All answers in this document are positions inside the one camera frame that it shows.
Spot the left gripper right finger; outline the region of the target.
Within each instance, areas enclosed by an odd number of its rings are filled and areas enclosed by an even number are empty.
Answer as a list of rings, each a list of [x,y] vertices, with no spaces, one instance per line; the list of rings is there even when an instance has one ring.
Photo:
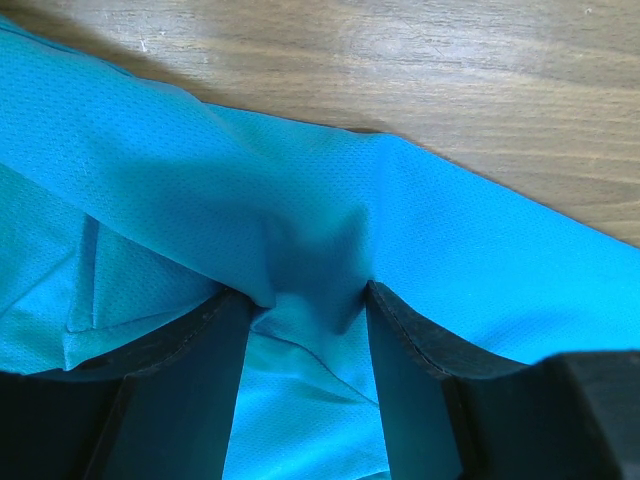
[[[380,282],[366,317],[395,479],[635,479],[639,354],[526,365],[420,315]]]

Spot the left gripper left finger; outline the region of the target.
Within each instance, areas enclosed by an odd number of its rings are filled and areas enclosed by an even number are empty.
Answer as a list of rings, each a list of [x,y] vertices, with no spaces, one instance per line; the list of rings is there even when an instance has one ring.
[[[78,367],[1,377],[5,479],[219,479],[250,326],[224,289]]]

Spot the teal t-shirt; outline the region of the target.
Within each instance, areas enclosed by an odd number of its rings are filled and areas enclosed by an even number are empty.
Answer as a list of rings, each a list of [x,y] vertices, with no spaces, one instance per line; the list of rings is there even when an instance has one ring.
[[[396,136],[204,103],[1,22],[1,368],[258,303],[229,479],[385,479],[379,280],[532,362],[639,344],[639,252]]]

